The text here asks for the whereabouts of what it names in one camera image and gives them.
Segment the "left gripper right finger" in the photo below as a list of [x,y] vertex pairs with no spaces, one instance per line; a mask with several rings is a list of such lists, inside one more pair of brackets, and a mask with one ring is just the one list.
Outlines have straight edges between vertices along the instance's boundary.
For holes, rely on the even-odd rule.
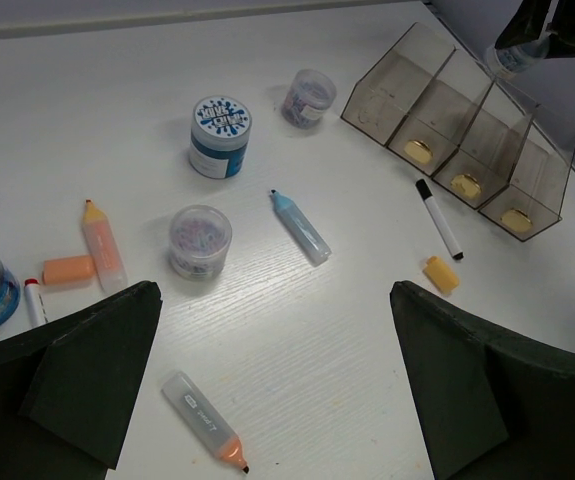
[[575,479],[575,353],[411,281],[393,322],[437,479]]

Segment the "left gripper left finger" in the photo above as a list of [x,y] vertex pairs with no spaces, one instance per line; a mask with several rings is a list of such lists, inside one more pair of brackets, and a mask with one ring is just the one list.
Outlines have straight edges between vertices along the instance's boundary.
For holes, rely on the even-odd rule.
[[103,479],[117,467],[162,308],[141,281],[0,341],[0,479]]

